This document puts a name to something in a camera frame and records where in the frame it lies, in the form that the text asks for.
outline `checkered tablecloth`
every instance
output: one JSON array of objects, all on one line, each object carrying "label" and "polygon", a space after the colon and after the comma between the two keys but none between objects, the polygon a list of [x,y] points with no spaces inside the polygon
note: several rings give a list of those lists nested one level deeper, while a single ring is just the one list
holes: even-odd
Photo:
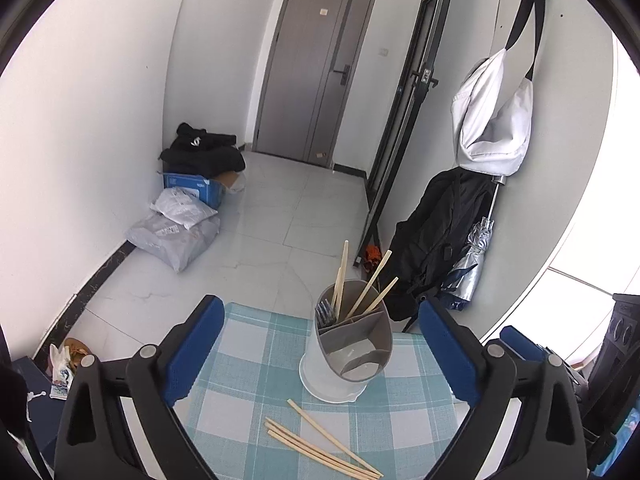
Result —
[{"label": "checkered tablecloth", "polygon": [[291,398],[385,475],[424,478],[456,433],[449,385],[420,335],[394,334],[391,359],[355,402],[327,404],[302,386],[298,364],[310,321],[230,303],[224,328],[190,393],[186,431],[223,480],[344,480],[288,449],[268,416],[316,446],[348,457],[287,404]]}]

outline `black door handle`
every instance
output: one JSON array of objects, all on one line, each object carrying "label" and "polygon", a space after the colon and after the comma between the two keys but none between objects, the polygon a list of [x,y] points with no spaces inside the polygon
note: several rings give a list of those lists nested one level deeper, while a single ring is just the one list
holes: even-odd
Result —
[{"label": "black door handle", "polygon": [[334,70],[337,74],[342,74],[340,78],[340,85],[345,86],[349,79],[349,72],[351,71],[351,65],[345,65],[344,70]]}]

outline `silver bolt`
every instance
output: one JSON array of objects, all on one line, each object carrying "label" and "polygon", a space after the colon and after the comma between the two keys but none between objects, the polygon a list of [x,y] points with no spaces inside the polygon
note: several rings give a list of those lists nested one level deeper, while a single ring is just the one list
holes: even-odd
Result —
[{"label": "silver bolt", "polygon": [[504,348],[500,345],[489,345],[486,351],[491,357],[502,357],[504,355]]},{"label": "silver bolt", "polygon": [[80,361],[80,365],[84,368],[88,368],[89,366],[91,366],[92,364],[95,363],[95,357],[92,356],[91,354],[89,355],[85,355],[82,360]]},{"label": "silver bolt", "polygon": [[144,345],[140,349],[140,357],[142,357],[144,359],[149,359],[150,357],[153,357],[154,355],[156,355],[156,347],[153,346],[153,345]]},{"label": "silver bolt", "polygon": [[552,366],[562,366],[562,359],[556,354],[549,354],[547,359],[549,360],[549,364]]}]

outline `umbrella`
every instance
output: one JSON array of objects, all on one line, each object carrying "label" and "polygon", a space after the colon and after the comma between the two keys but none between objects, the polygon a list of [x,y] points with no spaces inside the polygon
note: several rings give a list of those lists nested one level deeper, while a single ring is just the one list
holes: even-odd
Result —
[{"label": "umbrella", "polygon": [[471,228],[467,237],[468,244],[463,250],[462,258],[458,260],[442,282],[438,297],[449,309],[463,310],[471,301],[478,286],[484,264],[484,254],[489,247],[494,231],[494,221],[491,220],[491,214],[494,211],[498,187],[505,181],[505,177],[494,178],[496,186],[489,214],[482,217],[482,220]]}]

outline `folded black jacket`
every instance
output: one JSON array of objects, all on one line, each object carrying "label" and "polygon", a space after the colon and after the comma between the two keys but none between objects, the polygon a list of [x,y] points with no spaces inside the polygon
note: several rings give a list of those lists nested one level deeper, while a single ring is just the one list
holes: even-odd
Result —
[{"label": "folded black jacket", "polygon": [[196,130],[187,123],[181,123],[175,131],[178,136],[171,147],[184,152],[208,152],[222,146],[235,146],[235,135],[210,134],[204,128]]},{"label": "folded black jacket", "polygon": [[242,171],[245,168],[242,153],[234,146],[185,152],[172,145],[162,150],[160,158],[166,163],[165,171],[169,173],[202,175],[204,178],[214,178],[225,171]]}]

